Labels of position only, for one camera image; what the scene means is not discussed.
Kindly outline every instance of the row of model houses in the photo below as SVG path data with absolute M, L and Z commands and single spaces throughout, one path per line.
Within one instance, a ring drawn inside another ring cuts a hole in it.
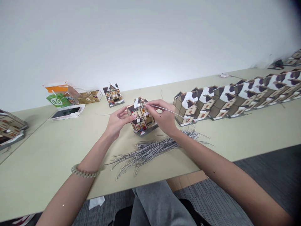
M 301 70 L 294 69 L 265 78 L 241 80 L 223 87 L 195 88 L 191 92 L 179 92 L 173 104 L 176 120 L 181 126 L 199 120 L 234 118 L 256 110 L 301 97 Z

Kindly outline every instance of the floor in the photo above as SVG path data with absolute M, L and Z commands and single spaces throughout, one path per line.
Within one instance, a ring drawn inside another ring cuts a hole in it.
M 298 206 L 301 145 L 240 160 L 235 164 L 294 216 Z M 211 179 L 207 179 L 202 171 L 173 178 L 168 183 L 172 184 L 171 187 L 178 198 L 189 199 L 210 224 L 252 225 L 240 206 Z M 107 195 L 105 199 L 101 207 L 97 206 L 90 211 L 89 202 L 86 201 L 73 225 L 108 225 L 118 210 L 133 204 L 134 194 L 132 190 L 127 190 Z

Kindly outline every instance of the leg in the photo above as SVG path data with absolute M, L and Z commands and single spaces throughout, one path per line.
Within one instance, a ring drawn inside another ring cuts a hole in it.
M 151 226 L 140 200 L 135 197 L 129 226 Z
M 151 225 L 196 225 L 165 180 L 134 188 L 133 191 Z

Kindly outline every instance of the hand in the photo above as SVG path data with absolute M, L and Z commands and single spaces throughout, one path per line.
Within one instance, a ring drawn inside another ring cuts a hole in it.
M 130 123 L 136 118 L 136 115 L 128 116 L 127 106 L 113 112 L 106 128 L 105 134 L 109 135 L 113 140 L 119 137 L 119 132 L 125 124 Z
M 174 105 L 171 105 L 163 100 L 152 100 L 149 101 L 145 104 L 145 107 L 147 108 L 147 110 L 150 112 L 150 114 L 156 119 L 158 126 L 161 128 L 161 130 L 166 133 L 168 136 L 170 136 L 170 134 L 172 132 L 177 131 L 177 127 L 175 125 L 175 114 L 164 110 L 162 108 L 157 108 L 157 107 L 152 107 L 150 105 L 155 105 L 158 107 L 163 107 L 165 109 L 168 109 L 172 112 L 175 112 L 176 107 Z M 158 113 L 156 110 L 160 109 L 163 112 L 162 113 Z

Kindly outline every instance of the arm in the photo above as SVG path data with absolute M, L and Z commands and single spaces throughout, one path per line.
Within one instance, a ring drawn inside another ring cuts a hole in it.
M 126 106 L 112 113 L 106 131 L 81 161 L 77 169 L 90 173 L 97 172 L 107 150 L 118 138 L 121 128 L 133 121 L 134 117 L 136 116 L 129 117 L 127 115 Z M 94 178 L 83 178 L 71 174 L 51 199 L 37 222 L 37 226 L 72 225 L 87 198 L 93 181 Z
M 163 100 L 146 104 L 164 133 L 175 140 L 218 186 L 226 191 L 246 212 L 254 225 L 288 225 L 292 218 L 241 168 L 206 146 L 188 137 L 175 126 L 174 114 L 159 114 L 150 105 L 175 111 Z

